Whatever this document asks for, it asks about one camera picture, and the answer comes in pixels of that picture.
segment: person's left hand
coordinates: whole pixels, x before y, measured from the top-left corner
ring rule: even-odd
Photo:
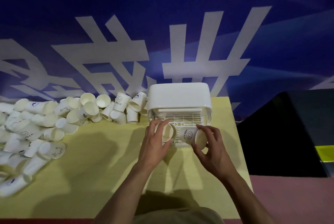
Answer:
[[[140,148],[137,165],[141,168],[153,171],[155,167],[161,162],[161,160],[167,154],[169,145],[172,143],[172,139],[167,141],[165,145],[162,145],[162,131],[164,126],[168,124],[169,120],[153,120],[146,128],[145,137]],[[154,133],[155,126],[158,125],[157,131]]]

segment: red floor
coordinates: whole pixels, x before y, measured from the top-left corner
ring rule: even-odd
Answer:
[[[255,195],[277,223],[334,223],[334,178],[287,178],[250,176]],[[6,220],[2,223],[45,223],[42,219]],[[90,223],[85,219],[48,220],[56,223]],[[240,224],[225,220],[225,224]]]

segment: wall graphic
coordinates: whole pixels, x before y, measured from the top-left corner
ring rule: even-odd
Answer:
[[[2,0],[0,99],[206,82],[243,119],[334,88],[334,0]]]

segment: yellow stripe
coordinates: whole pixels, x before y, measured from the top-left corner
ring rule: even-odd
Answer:
[[[320,159],[324,163],[334,162],[334,145],[331,146],[315,146]]]

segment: beige shirt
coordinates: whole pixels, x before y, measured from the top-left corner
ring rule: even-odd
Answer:
[[[224,224],[222,218],[206,207],[159,210],[135,216],[132,224]]]

